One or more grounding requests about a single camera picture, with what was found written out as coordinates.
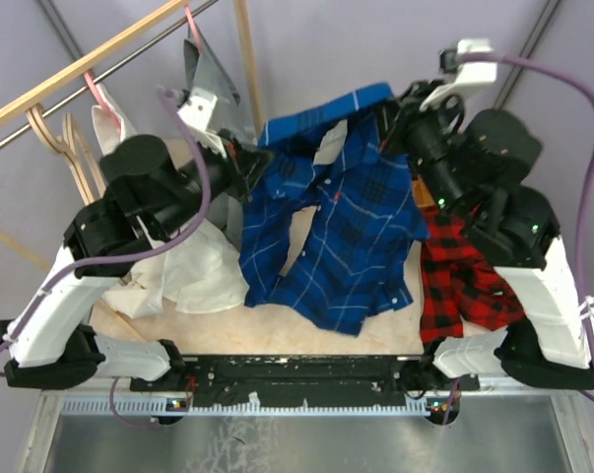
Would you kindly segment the wooden clothes rack frame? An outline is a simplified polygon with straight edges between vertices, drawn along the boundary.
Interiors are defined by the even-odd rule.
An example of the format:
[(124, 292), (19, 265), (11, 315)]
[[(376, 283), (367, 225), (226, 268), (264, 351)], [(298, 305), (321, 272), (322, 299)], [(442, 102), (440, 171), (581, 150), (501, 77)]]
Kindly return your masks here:
[[(40, 84), (36, 85), (31, 90), (23, 93), (21, 96), (17, 97), (16, 99), (12, 100), (11, 102), (7, 103), (3, 107), (0, 108), (0, 129), (6, 124), (11, 123), (15, 117), (18, 117), (20, 114), (25, 114), (26, 112), (29, 113), (31, 108), (36, 108), (40, 105), (40, 102), (45, 100), (47, 97), (55, 94), (58, 90), (64, 88), (70, 82), (76, 80), (79, 77), (91, 69), (93, 69), (96, 65), (99, 65), (105, 59), (110, 57), (111, 55), (115, 54), (118, 50), (126, 47), (128, 44), (132, 43), (134, 40), (137, 40), (143, 34), (146, 34), (149, 30), (155, 28), (159, 23), (165, 21), (172, 15), (176, 14), (178, 11), (183, 11), (185, 9), (186, 13), (189, 13), (186, 17), (179, 19), (177, 23), (172, 24), (167, 29), (163, 30), (160, 34), (154, 36), (150, 41), (146, 42), (143, 46), (136, 49), (131, 54), (127, 55), (123, 59), (119, 60), (113, 66), (102, 72), (99, 76), (94, 78), (94, 84), (105, 80), (110, 75), (114, 74), (117, 70), (123, 68), (127, 63), (130, 63), (136, 57), (140, 56), (143, 52), (149, 50), (155, 44), (159, 43), (161, 40), (168, 37), (170, 34), (174, 33), (177, 29), (182, 28), (186, 23), (191, 25), (191, 20), (194, 20), (195, 17), (202, 15), (205, 11), (211, 9), (214, 5), (219, 4), (221, 1), (203, 1), (195, 10), (192, 8), (189, 12), (188, 5), (193, 5), (195, 1), (166, 1), (162, 5), (159, 6), (153, 12), (150, 12), (145, 18), (142, 18), (135, 22), (134, 24), (128, 26), (125, 30), (119, 32), (115, 36), (111, 38), (107, 38), (106, 41), (100, 44), (98, 47), (94, 48), (89, 53), (78, 56), (77, 59), (74, 60), (73, 63), (64, 67), (60, 71), (54, 73), (50, 78), (45, 79)], [(254, 56), (254, 45), (252, 39), (252, 29), (250, 26), (249, 16), (248, 16), (248, 4), (247, 1), (231, 1), (232, 2), (232, 9), (235, 18), (235, 25), (236, 25), (236, 32), (238, 34), (239, 40), (239, 48), (243, 60), (243, 66), (246, 76), (246, 85), (248, 88), (248, 98), (249, 98), (249, 105), (252, 113), (252, 119), (254, 122), (254, 127), (257, 132), (261, 130), (262, 126), (262, 102), (261, 102), (261, 95), (259, 91), (259, 81), (258, 81), (258, 74), (257, 74), (257, 66), (256, 60)], [(89, 90), (89, 86), (85, 85), (82, 89), (76, 90), (71, 95), (67, 96), (62, 101), (55, 104), (52, 108), (48, 109), (47, 111), (43, 112), (40, 115), (39, 121), (43, 121), (46, 116), (50, 116), (51, 114), (55, 113), (57, 110), (62, 108), (63, 106), (67, 105), (71, 101), (78, 98), (81, 94), (87, 92)], [(55, 143), (53, 140), (55, 139), (51, 136), (51, 140), (46, 140), (46, 136), (43, 136), (44, 133), (42, 131), (38, 132), (38, 128), (33, 127), (31, 124), (23, 125), (22, 127), (18, 128), (11, 134), (7, 135), (5, 138), (0, 140), (0, 151), (3, 150), (5, 147), (9, 146), (13, 141), (18, 140), (21, 136), (31, 130), (36, 130), (36, 133), (39, 134), (39, 140), (42, 144), (45, 144), (52, 153), (55, 153), (54, 147), (52, 145), (59, 144), (59, 152), (62, 155), (65, 151), (70, 151), (68, 148), (65, 150), (62, 148), (64, 146), (64, 142)], [(12, 238), (9, 234), (0, 230), (0, 242), (6, 247), (10, 248), (16, 254), (21, 256), (28, 261), (30, 264), (34, 265), (41, 271), (48, 270), (50, 265), (38, 254), (32, 251), (26, 245), (21, 244), (16, 239)]]

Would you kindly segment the red black plaid shirt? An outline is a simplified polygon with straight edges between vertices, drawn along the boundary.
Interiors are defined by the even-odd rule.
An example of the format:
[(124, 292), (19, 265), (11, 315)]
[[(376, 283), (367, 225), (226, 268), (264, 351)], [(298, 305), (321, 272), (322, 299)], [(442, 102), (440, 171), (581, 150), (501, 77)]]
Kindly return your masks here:
[(425, 344), (464, 335), (464, 322), (497, 330), (525, 317), (510, 286), (486, 258), (461, 236), (464, 221), (424, 212), (429, 238), (422, 244), (424, 308), (420, 335)]

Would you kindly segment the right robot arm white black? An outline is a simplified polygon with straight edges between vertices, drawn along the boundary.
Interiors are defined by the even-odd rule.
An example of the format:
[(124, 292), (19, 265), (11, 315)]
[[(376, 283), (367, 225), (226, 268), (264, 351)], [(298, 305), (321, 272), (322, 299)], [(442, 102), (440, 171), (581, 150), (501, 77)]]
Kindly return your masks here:
[(438, 210), (462, 219), (478, 250), (520, 302), (524, 317), (464, 338), (445, 337), (421, 366), (444, 389), (463, 375), (507, 375), (542, 389), (594, 389), (594, 315), (578, 297), (549, 200), (524, 184), (541, 142), (515, 115), (489, 108), (465, 118), (463, 98), (427, 98), (417, 82), (375, 108), (381, 151), (403, 154)]

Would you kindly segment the blue plaid shirt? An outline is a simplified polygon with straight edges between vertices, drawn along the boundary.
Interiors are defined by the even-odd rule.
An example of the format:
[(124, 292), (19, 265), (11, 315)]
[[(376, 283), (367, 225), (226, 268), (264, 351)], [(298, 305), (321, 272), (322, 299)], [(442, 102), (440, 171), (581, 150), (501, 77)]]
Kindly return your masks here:
[(265, 124), (258, 144), (274, 159), (243, 209), (247, 306), (284, 305), (356, 336), (411, 304), (404, 264), (428, 228), (406, 157), (379, 151), (375, 112), (391, 97), (375, 83)]

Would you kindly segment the wooden compartment tray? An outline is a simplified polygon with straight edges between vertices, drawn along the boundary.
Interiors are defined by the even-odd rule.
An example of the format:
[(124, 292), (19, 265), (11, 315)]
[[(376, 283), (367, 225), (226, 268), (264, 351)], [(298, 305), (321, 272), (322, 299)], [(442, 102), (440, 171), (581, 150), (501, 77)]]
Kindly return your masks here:
[(431, 197), (428, 188), (420, 178), (412, 181), (412, 192), (415, 203), (420, 210), (429, 211), (436, 208), (436, 204)]

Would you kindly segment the white shirt on hanger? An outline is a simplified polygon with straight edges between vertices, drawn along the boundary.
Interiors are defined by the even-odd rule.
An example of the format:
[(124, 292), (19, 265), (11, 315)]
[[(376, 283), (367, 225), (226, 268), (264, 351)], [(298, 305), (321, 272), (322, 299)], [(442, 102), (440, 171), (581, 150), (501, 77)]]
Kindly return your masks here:
[(238, 265), (241, 206), (221, 194), (195, 233), (174, 249), (141, 260), (102, 299), (136, 319), (160, 314), (164, 301), (187, 314), (206, 314), (243, 304), (248, 285)]

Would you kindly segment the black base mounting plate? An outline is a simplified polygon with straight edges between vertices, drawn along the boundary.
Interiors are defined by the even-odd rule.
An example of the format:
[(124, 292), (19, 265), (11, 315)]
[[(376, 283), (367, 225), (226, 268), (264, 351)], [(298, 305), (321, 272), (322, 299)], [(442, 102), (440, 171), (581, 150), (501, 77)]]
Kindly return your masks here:
[(244, 356), (187, 355), (155, 381), (134, 378), (137, 393), (181, 392), (202, 407), (233, 405), (255, 392), (264, 405), (315, 406), (401, 405), (408, 381), (407, 365), (420, 355)]

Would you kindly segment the metal hanging rod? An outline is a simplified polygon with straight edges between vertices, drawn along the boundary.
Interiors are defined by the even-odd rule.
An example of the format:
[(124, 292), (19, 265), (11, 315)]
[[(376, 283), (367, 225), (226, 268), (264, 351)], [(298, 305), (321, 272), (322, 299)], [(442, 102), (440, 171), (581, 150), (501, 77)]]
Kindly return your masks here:
[(69, 85), (82, 81), (87, 71), (94, 74), (97, 84), (122, 73), (125, 68), (130, 70), (129, 75), (134, 82), (140, 79), (146, 81), (151, 75), (159, 79), (171, 76), (175, 65), (173, 41), (182, 37), (180, 30), (186, 27), (187, 19), (184, 15), (186, 5), (194, 7), (193, 14), (201, 14), (215, 3), (213, 1), (165, 2), (146, 17), (0, 108), (0, 129), (14, 119), (25, 116), (27, 110), (37, 103), (44, 108), (43, 118), (47, 118), (88, 94), (90, 91), (87, 85), (83, 84), (53, 106), (45, 105), (47, 99), (59, 95)]

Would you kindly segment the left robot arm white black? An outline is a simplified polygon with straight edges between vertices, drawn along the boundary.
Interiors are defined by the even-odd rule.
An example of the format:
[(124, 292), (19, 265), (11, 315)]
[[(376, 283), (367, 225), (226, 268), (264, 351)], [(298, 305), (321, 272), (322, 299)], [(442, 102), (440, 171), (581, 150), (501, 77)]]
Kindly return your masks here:
[(64, 233), (54, 268), (13, 320), (0, 321), (0, 377), (13, 388), (65, 390), (95, 378), (127, 378), (133, 389), (173, 391), (187, 365), (172, 341), (116, 340), (83, 321), (133, 266), (188, 239), (212, 200), (247, 198), (273, 154), (220, 137), (218, 148), (191, 147), (177, 167), (165, 142), (139, 134), (101, 159), (108, 185)]

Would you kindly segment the beige hanger front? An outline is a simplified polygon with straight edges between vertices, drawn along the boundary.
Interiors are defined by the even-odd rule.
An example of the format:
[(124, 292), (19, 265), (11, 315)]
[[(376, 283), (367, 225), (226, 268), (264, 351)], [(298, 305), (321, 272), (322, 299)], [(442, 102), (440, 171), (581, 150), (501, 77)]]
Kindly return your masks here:
[(94, 194), (88, 183), (81, 160), (76, 151), (64, 137), (56, 137), (44, 122), (44, 108), (40, 103), (35, 104), (26, 112), (28, 123), (37, 136), (38, 140), (52, 153), (64, 159), (76, 184), (78, 192), (85, 204), (95, 200)]

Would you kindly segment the beige hanger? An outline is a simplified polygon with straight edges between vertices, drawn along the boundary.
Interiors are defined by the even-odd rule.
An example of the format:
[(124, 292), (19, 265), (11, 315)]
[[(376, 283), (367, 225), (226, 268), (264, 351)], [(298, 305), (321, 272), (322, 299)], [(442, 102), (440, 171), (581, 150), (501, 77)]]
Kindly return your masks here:
[(28, 123), (37, 136), (38, 140), (52, 153), (64, 159), (76, 184), (78, 192), (85, 204), (95, 200), (94, 194), (88, 183), (81, 160), (76, 151), (64, 137), (56, 137), (44, 122), (44, 108), (40, 103), (35, 104), (26, 112)]
[(105, 182), (81, 126), (71, 113), (62, 118), (64, 156), (85, 204), (93, 203), (105, 192)]

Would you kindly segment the pink hanger under white shirt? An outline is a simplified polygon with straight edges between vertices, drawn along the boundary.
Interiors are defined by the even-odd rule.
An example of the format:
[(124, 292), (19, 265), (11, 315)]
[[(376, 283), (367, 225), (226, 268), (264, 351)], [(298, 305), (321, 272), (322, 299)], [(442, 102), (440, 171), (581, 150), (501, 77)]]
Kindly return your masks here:
[(84, 79), (96, 102), (92, 106), (92, 120), (96, 136), (104, 140), (120, 141), (124, 137), (125, 125), (114, 100), (108, 95), (105, 86), (95, 82), (91, 71), (84, 74)]

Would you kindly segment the pink hanger under grey shirt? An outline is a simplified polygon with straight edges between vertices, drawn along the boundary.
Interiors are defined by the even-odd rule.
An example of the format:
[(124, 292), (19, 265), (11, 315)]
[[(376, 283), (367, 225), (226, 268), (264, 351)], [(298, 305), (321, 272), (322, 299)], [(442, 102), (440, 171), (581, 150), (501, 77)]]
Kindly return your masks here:
[(186, 5), (184, 8), (184, 12), (185, 12), (185, 16), (186, 16), (192, 37), (194, 39), (195, 45), (196, 45), (198, 51), (202, 52), (203, 51), (202, 36), (200, 35), (200, 32), (195, 24), (195, 20), (194, 20), (194, 16), (192, 14), (191, 8), (188, 5)]

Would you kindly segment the beige hanger back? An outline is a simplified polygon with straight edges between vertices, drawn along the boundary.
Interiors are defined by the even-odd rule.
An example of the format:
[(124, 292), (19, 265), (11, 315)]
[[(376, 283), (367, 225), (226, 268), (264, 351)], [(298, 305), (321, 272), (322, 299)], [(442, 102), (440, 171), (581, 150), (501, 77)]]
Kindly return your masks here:
[(64, 156), (85, 204), (93, 203), (105, 192), (105, 182), (81, 126), (71, 113), (62, 118)]

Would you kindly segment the grey shirt on hanger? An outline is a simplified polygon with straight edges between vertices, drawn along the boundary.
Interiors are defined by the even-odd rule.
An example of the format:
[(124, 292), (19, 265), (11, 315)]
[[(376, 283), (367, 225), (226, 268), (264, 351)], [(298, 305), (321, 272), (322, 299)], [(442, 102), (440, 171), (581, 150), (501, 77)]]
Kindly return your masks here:
[[(218, 130), (226, 129), (238, 140), (253, 141), (253, 127), (249, 126), (240, 106), (241, 96), (211, 46), (201, 37), (201, 45), (193, 37), (183, 43), (185, 76), (189, 91), (202, 89), (218, 97), (218, 117), (213, 124)], [(243, 228), (242, 205), (223, 193), (212, 202), (207, 219), (223, 232), (227, 240), (241, 249)]]

